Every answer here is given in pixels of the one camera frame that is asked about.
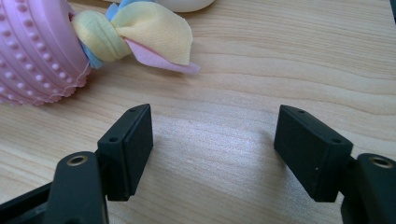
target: pink rubber ball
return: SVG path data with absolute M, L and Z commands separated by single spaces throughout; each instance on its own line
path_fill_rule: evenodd
M 0 103 L 53 103 L 85 85 L 73 13 L 65 0 L 0 0 Z

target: wood grain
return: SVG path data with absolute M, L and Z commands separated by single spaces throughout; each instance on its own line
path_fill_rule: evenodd
M 96 150 L 125 110 L 151 104 L 155 146 L 136 195 L 109 203 L 112 223 L 342 223 L 342 195 L 312 202 L 276 155 L 277 111 L 309 111 L 354 143 L 353 156 L 396 160 L 389 1 L 216 0 L 180 15 L 199 75 L 131 56 L 60 103 L 0 105 L 0 203 L 50 182 L 62 157 Z

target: dog toy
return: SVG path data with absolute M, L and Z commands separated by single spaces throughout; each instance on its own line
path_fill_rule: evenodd
M 83 87 L 92 68 L 133 54 L 142 64 L 195 74 L 191 28 L 152 1 L 123 0 L 106 15 L 65 0 L 0 0 L 0 103 L 43 105 Z

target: pastel fabric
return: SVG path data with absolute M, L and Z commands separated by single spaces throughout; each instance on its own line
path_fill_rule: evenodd
M 152 1 L 124 0 L 119 6 L 111 5 L 106 15 L 84 11 L 75 16 L 72 25 L 92 67 L 133 52 L 149 66 L 192 74 L 199 71 L 190 63 L 190 26 Z

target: black bracket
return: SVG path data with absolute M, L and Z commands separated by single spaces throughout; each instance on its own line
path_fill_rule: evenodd
M 396 162 L 350 156 L 353 144 L 306 111 L 282 105 L 274 147 L 316 202 L 335 202 L 344 223 L 396 223 Z
M 153 146 L 149 105 L 126 111 L 98 149 L 59 161 L 52 183 L 0 205 L 0 223 L 108 223 L 109 201 L 134 195 Z

